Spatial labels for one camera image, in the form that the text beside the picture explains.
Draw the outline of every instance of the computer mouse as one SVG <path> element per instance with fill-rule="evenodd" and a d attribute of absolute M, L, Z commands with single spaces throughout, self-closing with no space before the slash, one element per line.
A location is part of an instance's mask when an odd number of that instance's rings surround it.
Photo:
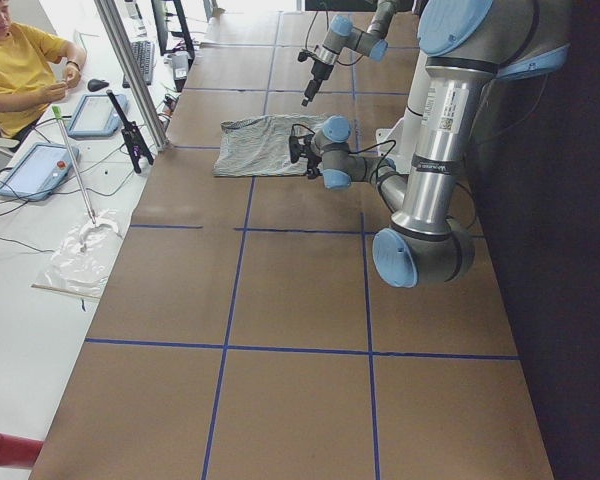
<path fill-rule="evenodd" d="M 109 82 L 106 80 L 98 80 L 97 78 L 92 78 L 87 83 L 87 89 L 90 92 L 97 92 L 98 90 L 102 90 L 104 87 L 108 87 Z"/>

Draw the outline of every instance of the tablet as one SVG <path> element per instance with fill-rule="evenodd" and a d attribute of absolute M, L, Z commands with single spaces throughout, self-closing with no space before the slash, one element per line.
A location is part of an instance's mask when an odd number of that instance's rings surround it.
<path fill-rule="evenodd" d="M 124 112 L 127 111 L 126 95 L 120 93 L 116 99 Z M 78 102 L 67 133 L 72 138 L 110 137 L 120 126 L 120 116 L 106 94 L 85 94 Z"/>
<path fill-rule="evenodd" d="M 72 149 L 78 158 L 78 148 Z M 72 166 L 71 156 L 65 145 L 36 143 L 9 175 L 0 180 L 0 195 L 23 200 L 43 200 L 60 185 Z"/>

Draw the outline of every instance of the man's hand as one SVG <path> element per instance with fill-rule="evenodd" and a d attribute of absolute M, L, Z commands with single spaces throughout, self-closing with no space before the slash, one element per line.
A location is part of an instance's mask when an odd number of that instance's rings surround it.
<path fill-rule="evenodd" d="M 62 100 L 67 94 L 67 82 L 57 82 L 42 87 L 39 91 L 40 104 L 53 103 Z"/>
<path fill-rule="evenodd" d="M 67 63 L 62 71 L 62 78 L 69 88 L 75 88 L 80 82 L 80 70 L 73 63 Z"/>

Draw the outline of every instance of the white desk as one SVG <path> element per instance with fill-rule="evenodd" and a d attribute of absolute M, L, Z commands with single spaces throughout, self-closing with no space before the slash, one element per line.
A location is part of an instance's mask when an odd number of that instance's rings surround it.
<path fill-rule="evenodd" d="M 113 56 L 106 37 L 84 37 L 88 60 L 81 85 L 58 103 L 63 114 L 73 112 L 90 78 L 110 82 L 114 93 L 129 98 L 127 117 L 138 125 L 143 119 L 130 89 L 122 88 L 122 70 Z M 158 105 L 168 88 L 173 89 L 171 73 L 162 68 L 157 57 L 153 85 L 150 88 Z M 41 119 L 50 118 L 47 112 Z M 49 140 L 62 143 L 55 122 L 40 127 Z M 141 129 L 151 147 L 153 139 Z M 17 162 L 28 147 L 43 139 L 35 132 L 26 139 Z M 76 141 L 85 185 L 93 190 L 111 193 L 133 172 L 120 131 L 107 139 Z M 111 153 L 106 160 L 101 160 Z M 150 166 L 141 159 L 141 174 L 132 173 L 120 190 L 111 197 L 89 193 L 96 213 L 115 209 L 119 218 L 128 223 L 138 202 Z M 78 190 L 75 178 L 62 185 L 58 192 Z M 20 202 L 0 204 L 0 213 L 7 212 Z M 13 213 L 0 217 L 0 236 L 19 240 L 41 249 L 55 250 L 67 232 L 85 222 L 86 207 L 80 192 L 71 195 L 52 195 L 39 203 L 29 203 Z M 44 439 L 58 403 L 73 369 L 74 362 L 97 307 L 97 300 L 32 288 L 38 273 L 48 264 L 51 254 L 35 253 L 21 245 L 0 241 L 0 432 L 34 439 Z M 0 480 L 25 479 L 28 470 L 0 468 Z"/>

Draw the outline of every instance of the transparent plastic sheet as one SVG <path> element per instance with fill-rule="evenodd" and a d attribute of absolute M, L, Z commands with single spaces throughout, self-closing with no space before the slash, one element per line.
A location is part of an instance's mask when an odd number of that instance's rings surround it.
<path fill-rule="evenodd" d="M 118 225 L 118 234 L 106 225 L 92 227 L 81 241 L 81 229 L 91 223 L 85 213 L 83 222 L 69 230 L 60 247 L 38 274 L 34 288 L 42 288 L 80 297 L 100 298 L 118 256 L 129 220 L 115 210 L 104 210 L 98 217 Z"/>

